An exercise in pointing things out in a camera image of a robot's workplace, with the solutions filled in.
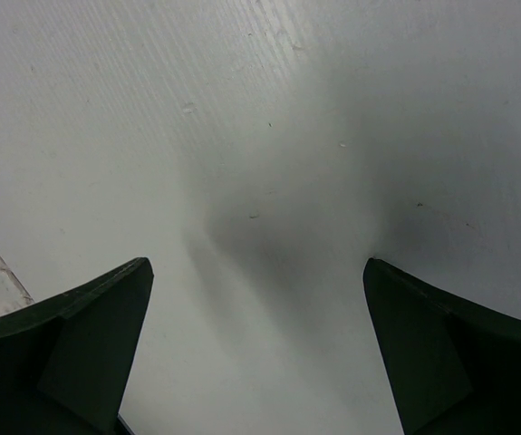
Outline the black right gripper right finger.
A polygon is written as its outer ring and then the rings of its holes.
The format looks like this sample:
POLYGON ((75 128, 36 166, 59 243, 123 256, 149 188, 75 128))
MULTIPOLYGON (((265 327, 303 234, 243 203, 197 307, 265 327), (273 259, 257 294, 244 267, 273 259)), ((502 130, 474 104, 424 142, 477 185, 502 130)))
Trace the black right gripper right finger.
POLYGON ((371 258, 371 320, 406 434, 521 434, 521 320, 371 258))

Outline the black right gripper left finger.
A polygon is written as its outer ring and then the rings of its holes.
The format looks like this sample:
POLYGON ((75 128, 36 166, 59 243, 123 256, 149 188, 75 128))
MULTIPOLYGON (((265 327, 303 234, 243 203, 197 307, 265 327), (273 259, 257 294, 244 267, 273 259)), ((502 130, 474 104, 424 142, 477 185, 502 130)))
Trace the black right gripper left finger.
POLYGON ((0 316, 0 434, 129 434, 120 416, 154 274, 137 257, 0 316))

